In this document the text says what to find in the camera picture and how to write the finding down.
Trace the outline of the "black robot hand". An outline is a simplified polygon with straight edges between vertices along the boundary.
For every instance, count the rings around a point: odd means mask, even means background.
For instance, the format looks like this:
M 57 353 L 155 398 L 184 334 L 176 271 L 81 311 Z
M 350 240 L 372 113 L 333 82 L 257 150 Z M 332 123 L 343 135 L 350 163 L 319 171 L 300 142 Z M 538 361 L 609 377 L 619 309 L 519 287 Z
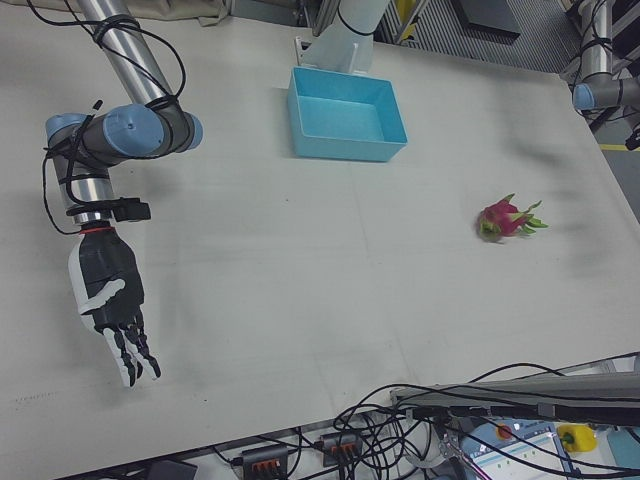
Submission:
M 77 312 L 85 327 L 101 335 L 124 386 L 142 374 L 161 376 L 150 351 L 142 305 L 145 300 L 135 255 L 112 227 L 84 229 L 68 260 Z

